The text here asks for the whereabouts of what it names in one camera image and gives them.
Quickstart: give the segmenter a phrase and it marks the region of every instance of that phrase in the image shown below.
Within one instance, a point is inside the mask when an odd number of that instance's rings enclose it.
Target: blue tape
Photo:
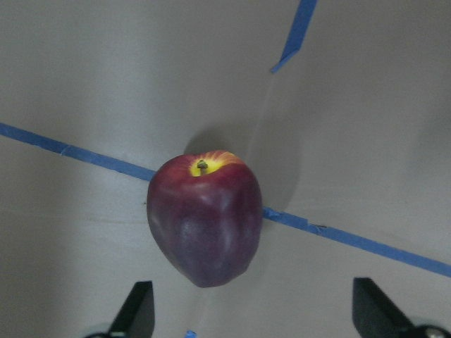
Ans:
[[[3,123],[0,123],[0,135],[15,139],[20,142],[38,146],[42,149],[53,151],[54,153],[61,154],[62,156],[76,158],[80,161],[100,165],[103,168],[115,170],[129,176],[140,178],[141,180],[150,181],[155,173],[153,170],[139,167],[137,165],[124,162],[112,157],[93,153],[86,149],[55,141],[48,137],[43,137],[26,130],[12,127],[10,125],[5,125]],[[356,234],[351,234],[349,232],[335,229],[333,227],[314,225],[309,223],[306,218],[292,215],[290,213],[278,212],[269,207],[264,207],[263,216],[265,217],[265,219],[272,220],[289,227],[293,227],[305,232],[310,232],[312,234],[316,234],[318,236],[328,238],[336,242],[353,246],[355,248],[359,248],[373,254],[375,253],[386,258],[391,258],[399,262],[413,265],[418,268],[431,271],[432,273],[438,273],[439,275],[451,277],[451,265],[442,263],[440,261],[435,261],[433,259],[416,255],[415,253],[408,251],[399,250],[392,246],[375,242],[371,239],[360,237]]]
[[[33,132],[28,132],[10,125],[5,125],[4,123],[0,123],[0,135],[28,143],[33,146],[38,146],[39,148],[45,150],[53,151],[54,153],[62,156],[75,158],[79,161],[95,164],[110,170],[115,170],[119,173],[140,178],[141,180],[150,181],[155,173],[153,170],[139,167],[138,165],[97,154],[60,141],[55,141],[54,139],[35,134]]]
[[[197,334],[196,334],[196,332],[193,332],[193,331],[187,331],[185,334],[185,338],[196,338],[196,337],[197,337]]]
[[[301,0],[299,3],[282,56],[278,64],[271,69],[272,73],[277,72],[301,49],[315,6],[316,0]]]

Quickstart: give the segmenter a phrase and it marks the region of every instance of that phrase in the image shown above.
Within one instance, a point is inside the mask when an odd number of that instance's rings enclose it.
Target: red apple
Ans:
[[[175,157],[149,184],[152,235],[198,287],[219,286],[246,271],[259,245],[262,214],[257,179],[228,151]]]

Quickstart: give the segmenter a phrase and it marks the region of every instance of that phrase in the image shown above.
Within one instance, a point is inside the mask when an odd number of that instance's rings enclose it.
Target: stem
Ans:
[[[200,175],[206,175],[206,169],[209,167],[204,160],[197,162],[197,167],[200,169]]]

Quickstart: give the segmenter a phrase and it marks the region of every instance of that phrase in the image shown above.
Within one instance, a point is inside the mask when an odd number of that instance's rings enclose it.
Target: black object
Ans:
[[[371,278],[354,278],[352,321],[362,338],[451,338],[441,327],[415,327]]]
[[[107,333],[85,338],[150,338],[155,326],[152,281],[136,282]]]

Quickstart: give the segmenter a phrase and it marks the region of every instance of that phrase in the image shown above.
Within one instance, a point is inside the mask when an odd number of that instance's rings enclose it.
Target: yellow area around stem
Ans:
[[[198,177],[201,175],[201,169],[197,167],[197,164],[203,160],[208,168],[205,169],[204,174],[208,175],[217,171],[220,167],[231,163],[242,163],[242,161],[235,155],[229,152],[219,153],[212,151],[211,153],[205,153],[199,155],[193,164],[190,166],[191,175]]]

